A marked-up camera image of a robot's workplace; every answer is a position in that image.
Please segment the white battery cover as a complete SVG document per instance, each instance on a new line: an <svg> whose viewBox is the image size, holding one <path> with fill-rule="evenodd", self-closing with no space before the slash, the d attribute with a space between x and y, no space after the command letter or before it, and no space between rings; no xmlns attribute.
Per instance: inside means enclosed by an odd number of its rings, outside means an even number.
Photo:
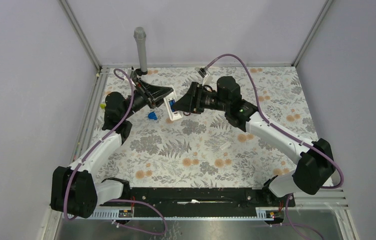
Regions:
<svg viewBox="0 0 376 240"><path fill-rule="evenodd" d="M226 142L223 145L220 146L220 149L223 151L231 146L230 142Z"/></svg>

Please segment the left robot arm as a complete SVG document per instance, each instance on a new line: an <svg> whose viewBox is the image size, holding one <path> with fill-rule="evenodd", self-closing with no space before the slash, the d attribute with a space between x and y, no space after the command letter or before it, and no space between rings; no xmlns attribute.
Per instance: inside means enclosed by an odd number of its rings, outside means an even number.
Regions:
<svg viewBox="0 0 376 240"><path fill-rule="evenodd" d="M68 167L54 170L51 209L86 219L97 206L110 200L120 206L130 201L128 181L111 177L95 183L94 177L129 137L132 124L128 118L145 106L161 106L174 91L171 86L153 85L140 78L130 81L130 90L128 97L117 91L106 96L100 137Z"/></svg>

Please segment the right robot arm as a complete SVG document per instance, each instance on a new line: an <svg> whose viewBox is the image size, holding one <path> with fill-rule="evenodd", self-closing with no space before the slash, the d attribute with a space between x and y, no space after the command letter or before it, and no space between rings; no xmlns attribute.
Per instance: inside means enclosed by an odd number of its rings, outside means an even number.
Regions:
<svg viewBox="0 0 376 240"><path fill-rule="evenodd" d="M296 164L295 170L265 183L267 189L262 198L269 206L277 205L283 196L291 193L315 195L336 170L328 141L301 137L269 120L257 106L243 99L240 85L232 76L220 77L212 91L193 82L171 106L191 114L201 114L204 110L222 111L230 125L265 140Z"/></svg>

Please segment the light blue battery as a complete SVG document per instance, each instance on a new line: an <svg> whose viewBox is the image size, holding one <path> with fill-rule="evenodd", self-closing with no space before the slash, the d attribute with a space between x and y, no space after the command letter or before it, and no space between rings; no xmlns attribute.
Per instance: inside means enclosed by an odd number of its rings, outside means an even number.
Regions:
<svg viewBox="0 0 376 240"><path fill-rule="evenodd" d="M170 110L171 110L171 112L173 112L173 113L176 111L176 110L174 109L174 107L173 107L174 103L175 103L175 100L174 100L174 99L169 100Z"/></svg>

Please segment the white AC remote control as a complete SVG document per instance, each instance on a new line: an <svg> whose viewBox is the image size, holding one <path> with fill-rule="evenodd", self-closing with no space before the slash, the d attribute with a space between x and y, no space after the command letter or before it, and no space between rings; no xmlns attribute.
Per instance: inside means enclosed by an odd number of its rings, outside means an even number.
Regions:
<svg viewBox="0 0 376 240"><path fill-rule="evenodd" d="M174 109L174 104L177 100L177 95L174 91L164 97L164 104L166 106L169 119L172 122L181 120L183 118L183 114Z"/></svg>

